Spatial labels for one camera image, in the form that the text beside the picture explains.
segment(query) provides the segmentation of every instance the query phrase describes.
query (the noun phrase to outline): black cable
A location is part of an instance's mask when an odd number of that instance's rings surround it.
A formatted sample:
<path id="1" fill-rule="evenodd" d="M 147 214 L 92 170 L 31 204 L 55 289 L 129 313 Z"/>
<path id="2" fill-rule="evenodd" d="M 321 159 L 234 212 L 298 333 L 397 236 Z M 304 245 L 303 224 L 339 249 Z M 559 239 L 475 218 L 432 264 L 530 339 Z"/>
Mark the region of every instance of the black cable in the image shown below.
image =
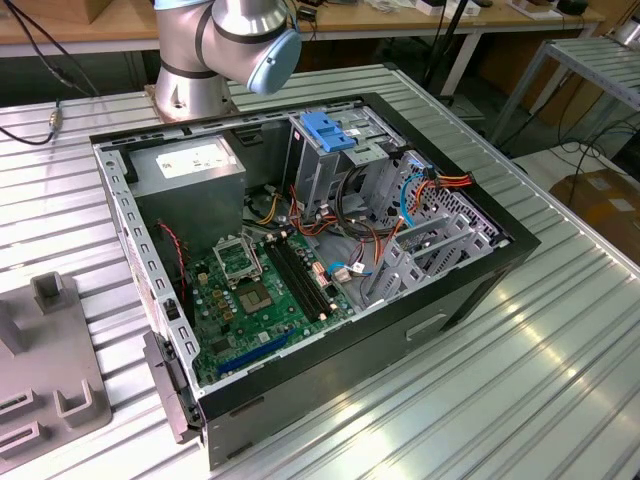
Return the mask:
<path id="1" fill-rule="evenodd" d="M 562 143 L 563 139 L 566 138 L 567 135 L 569 135 L 569 133 L 571 133 L 571 131 L 574 128 L 576 128 L 576 126 L 579 125 L 580 122 L 582 122 L 582 120 L 584 120 L 584 118 L 589 114 L 589 112 L 591 112 L 591 110 L 593 110 L 593 107 L 596 105 L 596 103 L 598 103 L 600 101 L 600 99 L 604 95 L 604 91 L 600 92 L 600 95 L 598 95 L 598 98 L 595 99 L 595 101 L 591 104 L 591 106 L 589 108 L 587 108 L 582 113 L 582 115 L 580 115 L 578 120 L 576 120 L 574 122 L 574 124 L 571 127 L 569 127 L 569 129 L 566 132 L 562 133 L 561 129 L 562 129 L 562 123 L 564 122 L 564 116 L 565 116 L 567 110 L 569 109 L 570 104 L 573 102 L 573 99 L 575 98 L 575 95 L 577 94 L 577 92 L 578 92 L 578 88 L 576 88 L 576 91 L 573 93 L 573 95 L 571 95 L 571 98 L 569 99 L 569 102 L 567 102 L 567 105 L 565 105 L 564 110 L 562 112 L 562 115 L 560 116 L 560 121 L 558 122 L 558 144 Z"/>
<path id="2" fill-rule="evenodd" d="M 264 230 L 265 232 L 274 232 L 279 230 L 279 228 L 269 228 L 265 225 L 260 225 L 259 223 L 254 222 L 253 220 L 242 219 L 242 223 L 251 228 L 257 228 L 259 230 Z"/>
<path id="3" fill-rule="evenodd" d="M 362 281 L 360 282 L 360 298 L 362 299 L 362 306 L 366 307 L 367 306 L 367 300 L 364 298 L 364 290 L 362 290 L 362 287 L 364 287 L 364 281 L 366 280 L 366 278 L 363 278 Z"/>
<path id="4" fill-rule="evenodd" d="M 51 115 L 49 116 L 49 134 L 45 139 L 28 140 L 26 138 L 22 138 L 11 133 L 10 131 L 8 131 L 6 128 L 3 128 L 3 127 L 0 127 L 0 132 L 4 133 L 7 137 L 12 138 L 17 142 L 24 143 L 25 145 L 38 146 L 38 145 L 45 145 L 49 143 L 51 140 L 53 140 L 53 137 L 55 137 L 56 134 L 60 131 L 60 128 L 62 128 L 62 110 L 60 109 L 60 101 L 56 100 L 56 106 L 53 112 L 51 112 Z"/>
<path id="5" fill-rule="evenodd" d="M 458 8 L 456 8 L 456 11 L 453 14 L 453 17 L 451 18 L 451 22 L 449 22 L 449 27 L 447 28 L 447 31 L 444 35 L 444 40 L 441 42 L 442 43 L 441 48 L 439 48 L 436 45 L 438 54 L 434 56 L 433 65 L 425 75 L 424 81 L 422 83 L 422 86 L 424 87 L 425 90 L 429 89 L 429 86 L 433 81 L 433 77 L 435 76 L 436 71 L 438 70 L 438 66 L 442 62 L 442 59 L 444 58 L 444 55 L 449 48 L 449 45 L 453 42 L 453 35 L 455 34 L 456 28 L 458 28 L 458 24 L 460 23 L 460 18 L 464 13 L 464 9 L 467 7 L 468 1 L 469 0 L 460 0 L 460 2 L 458 3 Z"/>
<path id="6" fill-rule="evenodd" d="M 610 131 L 613 128 L 617 127 L 621 123 L 628 123 L 628 121 L 632 117 L 634 117 L 635 115 L 638 115 L 638 114 L 640 114 L 640 112 L 633 112 L 631 115 L 626 116 L 622 120 L 617 120 L 615 122 L 610 123 L 606 128 L 601 130 L 600 133 L 598 133 L 597 135 L 593 136 L 593 138 L 589 141 L 589 146 L 588 147 L 589 148 L 593 148 L 593 145 L 596 143 L 596 141 L 600 137 L 602 137 L 608 131 Z M 576 166 L 576 173 L 573 175 L 573 181 L 571 182 L 571 192 L 569 193 L 569 198 L 567 199 L 567 207 L 571 207 L 571 202 L 573 201 L 573 196 L 574 196 L 575 191 L 576 191 L 576 183 L 578 182 L 578 173 L 580 171 L 580 167 L 582 167 L 582 162 L 584 162 L 584 159 L 586 158 L 588 151 L 589 150 L 587 149 L 587 150 L 585 150 L 583 152 L 582 156 L 580 157 L 580 161 L 578 162 L 578 165 Z"/>
<path id="7" fill-rule="evenodd" d="M 431 69 L 431 64 L 433 62 L 433 51 L 436 49 L 436 45 L 438 44 L 438 38 L 440 37 L 440 30 L 442 29 L 442 22 L 444 21 L 444 11 L 446 8 L 447 2 L 445 0 L 444 5 L 442 6 L 442 12 L 440 12 L 440 21 L 438 22 L 438 29 L 436 30 L 436 37 L 433 40 L 433 46 L 429 51 L 429 56 L 425 59 L 424 62 L 424 72 L 422 73 L 422 78 L 425 78 L 427 76 L 427 73 Z"/>
<path id="8" fill-rule="evenodd" d="M 129 77 L 129 83 L 131 84 L 131 88 L 136 89 L 136 84 L 133 80 L 133 72 L 131 71 L 131 66 L 129 65 L 129 57 L 127 56 L 127 52 L 122 52 L 122 56 L 124 57 L 124 64 L 127 67 L 127 76 Z"/>
<path id="9" fill-rule="evenodd" d="M 13 138 L 17 142 L 25 143 L 27 145 L 45 145 L 51 141 L 51 139 L 53 138 L 53 135 L 55 134 L 55 132 L 51 131 L 49 132 L 49 135 L 47 135 L 47 138 L 45 138 L 44 140 L 27 140 L 26 138 L 21 138 L 14 135 L 13 133 L 9 132 L 7 129 L 3 127 L 0 127 L 0 132 L 4 133 L 9 138 Z"/>
<path id="10" fill-rule="evenodd" d="M 573 167 L 573 168 L 577 168 L 577 165 L 574 165 L 574 164 L 573 164 L 573 163 L 571 163 L 569 160 L 567 160 L 567 159 L 565 159 L 565 158 L 562 158 L 562 157 L 561 157 L 560 155 L 558 155 L 556 152 L 554 152 L 553 150 L 551 150 L 551 148 L 549 148 L 548 150 L 549 150 L 549 152 L 553 153 L 553 154 L 556 156 L 556 158 L 557 158 L 558 160 L 560 160 L 561 162 L 564 162 L 564 163 L 566 163 L 567 165 L 569 165 L 569 166 L 571 166 L 571 167 Z M 578 172 L 580 172 L 580 173 L 584 173 L 584 170 L 582 170 L 582 168 L 580 168 L 580 169 L 579 169 L 579 170 L 577 170 L 577 171 L 578 171 Z"/>
<path id="11" fill-rule="evenodd" d="M 68 73 L 66 73 L 60 67 L 56 66 L 55 64 L 53 64 L 52 62 L 47 60 L 47 58 L 43 55 L 42 51 L 38 47 L 35 39 L 33 38 L 33 35 L 31 35 L 31 32 L 29 31 L 29 29 L 25 25 L 24 21 L 22 20 L 23 18 L 24 18 L 24 20 L 29 22 L 36 30 L 38 30 L 42 35 L 44 35 L 47 38 L 47 40 L 49 40 L 49 42 L 51 42 L 51 44 L 54 47 L 56 47 L 67 59 L 69 59 L 71 61 L 71 63 L 73 63 L 73 65 L 78 69 L 78 71 L 80 72 L 80 74 L 82 75 L 84 80 L 87 82 L 87 85 L 89 85 L 89 87 L 93 91 L 94 95 L 95 96 L 99 96 L 100 95 L 100 93 L 98 92 L 98 89 L 91 82 L 91 80 L 87 76 L 87 74 L 84 71 L 84 69 L 82 68 L 82 66 L 78 63 L 78 61 L 71 54 L 69 54 L 69 52 L 67 52 L 67 50 L 65 50 L 65 48 L 62 45 L 60 45 L 49 34 L 49 32 L 47 32 L 44 28 L 42 28 L 29 15 L 27 15 L 22 10 L 20 10 L 18 7 L 16 7 L 11 0 L 4 0 L 4 3 L 7 6 L 7 8 L 9 9 L 9 11 L 15 17 L 16 21 L 20 25 L 20 28 L 22 29 L 24 34 L 27 36 L 27 39 L 29 40 L 29 43 L 31 43 L 31 47 L 33 48 L 33 50 L 38 55 L 38 58 L 40 58 L 40 60 L 45 64 L 47 69 L 51 72 L 51 74 L 56 79 L 58 79 L 62 84 L 66 85 L 66 86 L 68 86 L 70 88 L 75 88 L 76 90 L 78 90 L 83 95 L 86 95 L 87 97 L 91 96 L 86 90 L 82 89 Z"/>
<path id="12" fill-rule="evenodd" d="M 249 200 L 247 202 L 245 202 L 245 206 L 247 207 L 247 209 L 253 214 L 255 215 L 258 219 L 263 219 L 266 217 L 266 215 L 262 214 L 254 205 L 253 205 L 253 200 L 251 198 L 249 198 Z M 246 220 L 247 222 L 251 222 L 252 224 L 258 225 L 262 228 L 266 228 L 268 225 L 278 228 L 280 225 L 278 224 L 278 222 L 274 222 L 273 220 L 270 221 L 269 223 L 262 225 L 259 224 L 257 222 L 255 222 L 254 220 Z"/>
<path id="13" fill-rule="evenodd" d="M 564 87 L 566 85 L 566 83 L 569 80 L 569 78 L 571 78 L 573 75 L 574 75 L 573 72 L 565 75 L 562 78 L 562 80 L 560 81 L 560 83 L 558 84 L 558 86 L 555 88 L 555 90 L 553 92 L 551 92 L 551 95 L 549 95 L 549 98 L 547 98 L 547 101 L 544 102 L 542 105 L 540 105 L 540 107 L 538 107 L 538 109 L 535 112 L 530 114 L 529 118 L 527 118 L 524 121 L 524 123 L 520 126 L 520 128 L 518 128 L 515 132 L 513 132 L 511 135 L 509 135 L 502 143 L 499 143 L 499 144 L 496 145 L 498 147 L 498 149 L 502 149 L 502 148 L 506 147 L 509 142 L 511 142 L 515 138 L 519 137 L 520 134 L 524 131 L 524 129 L 527 128 L 529 126 L 529 124 L 531 122 L 533 122 L 533 120 L 535 118 L 538 117 L 540 112 L 542 112 L 542 110 L 544 110 L 547 107 L 547 105 L 549 105 L 549 103 L 551 103 L 551 101 L 556 97 L 556 95 L 558 95 L 558 93 L 560 93 L 560 90 L 562 90 L 562 87 Z"/>

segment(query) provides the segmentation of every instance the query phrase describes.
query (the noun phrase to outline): black wire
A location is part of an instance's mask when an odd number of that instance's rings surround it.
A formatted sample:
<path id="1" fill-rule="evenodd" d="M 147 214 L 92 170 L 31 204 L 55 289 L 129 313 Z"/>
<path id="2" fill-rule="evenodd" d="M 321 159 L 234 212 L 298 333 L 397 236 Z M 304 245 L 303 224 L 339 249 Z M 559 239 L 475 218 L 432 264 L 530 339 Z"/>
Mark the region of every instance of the black wire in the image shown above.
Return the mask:
<path id="1" fill-rule="evenodd" d="M 252 227 L 252 228 L 258 228 L 258 229 L 260 229 L 260 230 L 264 230 L 264 231 L 266 231 L 266 232 L 274 232 L 274 231 L 276 231 L 276 230 L 279 230 L 279 228 L 269 228 L 269 227 L 267 227 L 267 226 L 265 226 L 265 225 L 260 225 L 259 223 L 256 223 L 256 222 L 254 222 L 253 220 L 247 220 L 246 218 L 245 218 L 245 219 L 242 219 L 242 223 L 243 223 L 244 225 L 249 226 L 249 227 Z"/>
<path id="2" fill-rule="evenodd" d="M 509 142 L 519 137 L 520 134 L 524 131 L 524 129 L 527 128 L 529 124 L 533 122 L 535 118 L 538 117 L 540 112 L 542 112 L 542 110 L 544 110 L 547 107 L 547 105 L 551 103 L 551 101 L 558 95 L 558 93 L 560 93 L 562 88 L 566 85 L 567 81 L 569 81 L 569 78 L 572 77 L 573 75 L 574 75 L 573 72 L 565 75 L 563 79 L 560 81 L 560 83 L 558 84 L 558 86 L 555 88 L 555 90 L 551 92 L 551 95 L 549 95 L 549 98 L 547 98 L 547 101 L 544 102 L 544 104 L 542 104 L 535 112 L 529 115 L 529 118 L 527 118 L 524 121 L 524 123 L 520 126 L 520 128 L 518 128 L 515 132 L 509 135 L 502 143 L 499 143 L 496 145 L 498 149 L 502 149 L 506 147 Z"/>
<path id="3" fill-rule="evenodd" d="M 604 128 L 603 130 L 601 130 L 600 133 L 598 133 L 597 135 L 593 136 L 593 138 L 589 142 L 589 148 L 593 148 L 593 145 L 596 143 L 596 141 L 600 137 L 602 137 L 604 134 L 606 134 L 609 130 L 612 130 L 613 128 L 617 127 L 621 123 L 628 123 L 628 121 L 632 117 L 634 117 L 635 115 L 638 115 L 638 114 L 640 114 L 640 112 L 633 112 L 631 115 L 626 116 L 622 120 L 617 120 L 615 122 L 610 123 L 609 126 Z M 586 149 L 582 153 L 582 156 L 580 157 L 580 161 L 578 162 L 578 165 L 576 166 L 576 172 L 573 175 L 573 181 L 571 182 L 571 192 L 569 193 L 569 198 L 567 199 L 567 207 L 571 207 L 571 202 L 573 201 L 573 196 L 574 196 L 575 191 L 576 191 L 576 184 L 578 182 L 578 173 L 580 171 L 580 167 L 582 167 L 582 162 L 586 158 L 588 151 L 589 151 L 589 149 Z"/>
<path id="4" fill-rule="evenodd" d="M 451 17 L 451 22 L 449 22 L 449 26 L 447 27 L 447 31 L 444 35 L 444 41 L 442 42 L 443 45 L 441 48 L 437 49 L 438 54 L 435 55 L 434 57 L 435 59 L 434 59 L 433 65 L 423 79 L 422 86 L 424 87 L 425 90 L 429 89 L 429 86 L 433 81 L 433 77 L 435 76 L 436 71 L 438 70 L 438 66 L 442 62 L 442 59 L 444 58 L 447 50 L 453 43 L 453 35 L 455 34 L 456 28 L 458 28 L 458 24 L 460 23 L 460 18 L 464 13 L 464 9 L 466 8 L 467 3 L 468 3 L 468 0 L 459 0 L 458 2 L 456 11 L 454 12 L 453 17 Z"/>
<path id="5" fill-rule="evenodd" d="M 63 83 L 64 85 L 71 87 L 71 88 L 75 88 L 76 90 L 78 90 L 80 93 L 82 93 L 83 95 L 86 95 L 87 97 L 90 97 L 91 95 L 84 89 L 82 89 L 80 86 L 78 86 L 77 83 L 75 83 L 75 81 L 73 80 L 73 78 L 71 78 L 66 72 L 64 72 L 60 67 L 57 66 L 52 66 L 52 64 L 45 58 L 45 56 L 43 55 L 42 51 L 40 50 L 40 48 L 38 48 L 38 45 L 36 43 L 36 41 L 33 38 L 33 35 L 31 35 L 31 32 L 29 31 L 29 29 L 27 28 L 27 26 L 24 24 L 24 21 L 22 20 L 22 18 L 24 18 L 27 22 L 29 22 L 36 30 L 38 30 L 42 35 L 44 35 L 47 40 L 49 40 L 49 42 L 51 42 L 51 44 L 56 47 L 67 59 L 69 59 L 71 61 L 71 63 L 73 63 L 73 65 L 78 69 L 78 71 L 80 72 L 80 74 L 82 75 L 82 77 L 84 78 L 84 80 L 87 82 L 87 85 L 89 85 L 89 87 L 91 88 L 91 90 L 93 91 L 95 96 L 100 96 L 100 93 L 98 92 L 98 89 L 95 87 L 95 85 L 91 82 L 91 80 L 89 79 L 89 77 L 87 76 L 86 72 L 84 71 L 84 69 L 82 68 L 82 66 L 78 63 L 78 61 L 75 59 L 75 57 L 73 57 L 71 54 L 69 54 L 69 52 L 67 52 L 67 50 L 65 50 L 65 48 L 60 45 L 50 34 L 49 32 L 47 32 L 44 28 L 42 28 L 35 20 L 33 20 L 29 15 L 27 15 L 26 13 L 24 13 L 22 10 L 20 10 L 18 7 L 16 7 L 13 2 L 11 0 L 4 0 L 5 5 L 7 6 L 7 8 L 11 11 L 11 13 L 13 14 L 13 16 L 15 17 L 16 21 L 18 22 L 18 24 L 20 25 L 20 28 L 22 29 L 22 31 L 24 32 L 24 34 L 27 36 L 27 38 L 29 39 L 29 43 L 31 43 L 31 47 L 34 49 L 34 51 L 36 52 L 36 54 L 38 55 L 38 57 L 40 58 L 40 60 L 45 64 L 45 66 L 49 69 L 49 71 L 51 72 L 51 74 L 58 79 L 61 83 Z"/>
<path id="6" fill-rule="evenodd" d="M 259 210 L 254 206 L 254 205 L 253 205 L 253 200 L 252 200 L 252 199 L 249 199 L 249 200 L 245 203 L 245 205 L 246 205 L 247 209 L 248 209 L 248 210 L 249 210 L 253 215 L 255 215 L 256 217 L 258 217 L 259 219 L 262 219 L 262 218 L 265 218 L 265 217 L 266 217 L 266 215 L 263 215 L 263 214 L 262 214 L 262 213 L 261 213 L 261 212 L 260 212 L 260 211 L 259 211 Z M 277 222 L 274 222 L 273 220 L 272 220 L 272 221 L 270 221 L 269 223 L 265 224 L 265 225 L 259 224 L 259 223 L 255 222 L 254 220 L 247 220 L 247 222 L 251 222 L 251 223 L 253 223 L 253 224 L 255 224 L 255 225 L 258 225 L 258 226 L 260 226 L 260 227 L 262 227 L 262 228 L 266 228 L 266 227 L 267 227 L 267 225 L 271 225 L 271 226 L 273 226 L 273 227 L 275 227 L 275 228 L 280 227 L 280 225 L 279 225 Z"/>
<path id="7" fill-rule="evenodd" d="M 314 40 L 317 39 L 317 34 L 318 34 L 318 20 L 314 20 L 313 22 L 309 22 L 309 25 L 311 25 L 311 28 L 313 29 L 313 35 L 311 35 L 311 38 L 309 39 L 310 42 L 313 42 Z"/>
<path id="8" fill-rule="evenodd" d="M 131 88 L 137 90 L 136 82 L 134 81 L 133 72 L 131 71 L 131 65 L 129 65 L 129 57 L 127 56 L 127 52 L 122 52 L 122 56 L 124 57 L 124 63 L 127 67 L 127 75 L 129 77 L 129 83 L 131 84 Z"/>
<path id="9" fill-rule="evenodd" d="M 575 95 L 578 93 L 578 87 L 576 87 L 576 90 L 573 92 L 573 95 L 571 95 L 571 98 L 569 98 L 569 101 L 567 102 L 567 104 L 564 107 L 564 110 L 562 111 L 562 115 L 560 116 L 560 121 L 558 122 L 558 143 L 562 143 L 563 139 L 569 135 L 569 133 L 571 133 L 571 131 L 576 128 L 576 126 L 578 124 L 580 124 L 580 122 L 582 122 L 582 120 L 584 120 L 584 118 L 589 114 L 589 112 L 591 112 L 591 110 L 593 110 L 593 107 L 596 105 L 596 103 L 598 103 L 600 101 L 600 99 L 602 98 L 602 96 L 604 95 L 604 91 L 600 92 L 600 95 L 598 95 L 598 98 L 595 99 L 595 101 L 591 104 L 591 106 L 589 108 L 587 108 L 582 115 L 580 115 L 580 117 L 578 118 L 578 120 L 576 120 L 574 122 L 574 124 L 569 127 L 569 129 L 562 133 L 562 123 L 564 122 L 564 116 L 567 113 L 567 110 L 569 109 L 569 106 L 571 105 L 571 103 L 573 102 L 573 99 L 575 98 Z"/>
<path id="10" fill-rule="evenodd" d="M 424 62 L 424 72 L 422 74 L 422 78 L 427 76 L 427 73 L 429 73 L 429 70 L 431 69 L 431 65 L 433 63 L 433 51 L 436 49 L 436 44 L 438 43 L 438 38 L 440 37 L 440 30 L 442 29 L 442 22 L 444 21 L 444 11 L 447 8 L 447 2 L 445 0 L 444 5 L 442 6 L 442 12 L 440 12 L 440 21 L 438 22 L 438 29 L 436 30 L 436 37 L 433 40 L 433 46 L 431 47 L 431 50 L 429 51 L 429 57 L 427 57 L 425 59 Z"/>
<path id="11" fill-rule="evenodd" d="M 358 241 L 364 240 L 365 242 L 367 242 L 367 241 L 373 241 L 376 235 L 377 236 L 388 235 L 389 233 L 391 233 L 393 229 L 392 228 L 374 229 L 359 220 L 348 219 L 344 214 L 343 200 L 344 200 L 346 188 L 350 184 L 351 180 L 355 179 L 364 169 L 365 169 L 364 166 L 351 167 L 349 171 L 345 174 L 344 178 L 342 179 L 342 181 L 338 185 L 338 188 L 336 189 L 335 213 L 336 213 L 336 219 L 338 221 L 338 225 L 342 227 L 344 233 L 347 236 L 355 238 Z"/>
<path id="12" fill-rule="evenodd" d="M 364 307 L 367 306 L 367 300 L 364 298 L 364 290 L 362 290 L 362 287 L 364 287 L 364 281 L 366 280 L 366 278 L 363 278 L 362 281 L 360 282 L 360 298 L 362 299 L 362 305 Z"/>
<path id="13" fill-rule="evenodd" d="M 45 145 L 49 143 L 53 138 L 53 136 L 55 135 L 55 131 L 52 130 L 49 132 L 49 135 L 47 135 L 47 138 L 45 138 L 44 140 L 27 140 L 26 138 L 21 138 L 21 137 L 18 137 L 17 135 L 14 135 L 13 133 L 9 132 L 7 129 L 3 127 L 0 127 L 0 132 L 4 133 L 9 138 L 13 138 L 17 142 L 24 143 L 26 145 L 34 145 L 34 146 Z"/>
<path id="14" fill-rule="evenodd" d="M 571 166 L 571 167 L 573 167 L 573 168 L 576 168 L 576 167 L 577 167 L 577 165 L 575 165 L 575 164 L 571 163 L 571 162 L 570 162 L 569 160 L 567 160 L 566 158 L 562 158 L 560 155 L 558 155 L 558 154 L 557 154 L 556 152 L 554 152 L 552 149 L 550 149 L 550 148 L 549 148 L 548 150 L 549 150 L 549 152 L 553 153 L 553 154 L 556 156 L 556 158 L 558 158 L 558 160 L 560 160 L 561 162 L 564 162 L 564 163 L 566 163 L 567 165 L 569 165 L 569 166 Z M 579 169 L 579 170 L 577 170 L 577 171 L 578 171 L 578 172 L 580 172 L 580 173 L 584 173 L 584 170 L 582 170 L 582 168 L 580 168 L 580 169 Z"/>

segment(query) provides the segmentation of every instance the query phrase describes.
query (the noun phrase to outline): slotted metal table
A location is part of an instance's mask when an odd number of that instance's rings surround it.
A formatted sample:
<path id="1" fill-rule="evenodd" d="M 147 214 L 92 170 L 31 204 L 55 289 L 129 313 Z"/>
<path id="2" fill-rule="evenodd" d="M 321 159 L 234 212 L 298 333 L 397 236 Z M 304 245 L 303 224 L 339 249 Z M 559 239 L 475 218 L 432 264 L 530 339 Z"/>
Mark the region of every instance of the slotted metal table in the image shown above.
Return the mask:
<path id="1" fill-rule="evenodd" d="M 113 421 L 3 480 L 633 477 L 637 266 L 399 71 L 295 75 L 268 98 L 231 89 L 244 111 L 376 91 L 542 244 L 466 322 L 209 473 L 196 441 L 174 443 L 144 362 L 149 326 L 87 140 L 159 120 L 144 93 L 66 102 L 52 144 L 0 141 L 0 290 L 74 276 Z M 0 125 L 36 137 L 51 108 L 3 109 Z"/>
<path id="2" fill-rule="evenodd" d="M 616 100 L 634 110 L 640 110 L 640 52 L 607 37 L 548 40 L 540 45 L 500 112 L 491 132 L 492 143 L 495 144 L 500 138 L 513 112 L 548 58 L 557 60 L 560 67 L 538 97 L 532 111 L 544 105 L 569 70 L 599 86 L 614 98 L 601 114 L 599 124 L 609 116 Z"/>

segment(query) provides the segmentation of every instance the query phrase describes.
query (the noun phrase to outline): table leg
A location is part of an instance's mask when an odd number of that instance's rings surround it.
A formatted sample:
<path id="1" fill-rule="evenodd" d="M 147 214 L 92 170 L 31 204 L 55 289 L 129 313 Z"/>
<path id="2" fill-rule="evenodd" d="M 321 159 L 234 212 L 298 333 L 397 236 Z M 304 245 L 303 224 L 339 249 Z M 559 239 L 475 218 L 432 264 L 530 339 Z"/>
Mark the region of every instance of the table leg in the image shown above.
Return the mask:
<path id="1" fill-rule="evenodd" d="M 462 44 L 462 48 L 456 57 L 456 61 L 453 64 L 453 68 L 451 72 L 449 72 L 449 76 L 447 77 L 447 81 L 442 87 L 441 95 L 453 95 L 458 87 L 458 83 L 462 78 L 462 74 L 467 69 L 467 65 L 469 64 L 469 60 L 471 60 L 471 56 L 478 46 L 478 42 L 480 41 L 481 33 L 470 33 L 464 39 L 464 43 Z"/>
<path id="2" fill-rule="evenodd" d="M 502 133 L 504 128 L 507 126 L 507 123 L 509 123 L 509 119 L 511 118 L 511 115 L 513 115 L 513 112 L 515 111 L 515 109 L 518 108 L 518 105 L 520 104 L 522 97 L 524 97 L 524 94 L 527 92 L 529 85 L 531 84 L 533 79 L 536 78 L 536 75 L 538 74 L 540 67 L 542 66 L 544 61 L 547 59 L 546 47 L 547 47 L 547 42 L 542 42 L 542 45 L 540 45 L 540 47 L 538 48 L 538 51 L 533 56 L 531 63 L 529 63 L 529 66 L 527 67 L 524 74 L 520 78 L 518 85 L 516 85 L 516 88 L 513 90 L 513 93 L 511 93 L 509 100 L 507 100 L 507 103 L 505 103 L 504 107 L 502 107 L 502 111 L 498 116 L 498 120 L 496 120 L 495 127 L 493 128 L 493 131 L 489 136 L 489 141 L 491 143 L 495 144 L 498 138 L 500 138 L 500 134 Z"/>
<path id="3" fill-rule="evenodd" d="M 591 37 L 593 35 L 593 32 L 595 32 L 597 27 L 598 27 L 598 24 L 596 24 L 596 23 L 593 23 L 593 24 L 590 24 L 590 25 L 586 25 L 582 29 L 582 31 L 580 32 L 580 35 L 578 36 L 578 38 Z M 542 92 L 540 92 L 540 95 L 538 95 L 538 98 L 536 99 L 535 103 L 531 107 L 531 110 L 529 110 L 529 113 L 535 112 L 536 110 L 538 110 L 538 108 L 540 108 L 542 105 L 544 105 L 544 103 L 547 100 L 549 100 L 549 97 L 555 91 L 555 89 L 558 87 L 558 85 L 560 85 L 560 82 L 562 81 L 564 76 L 567 74 L 567 71 L 568 71 L 567 67 L 565 67 L 563 65 L 560 65 L 556 69 L 556 71 L 553 74 L 553 76 L 549 79 L 549 82 L 547 83 L 547 85 L 544 87 Z"/>

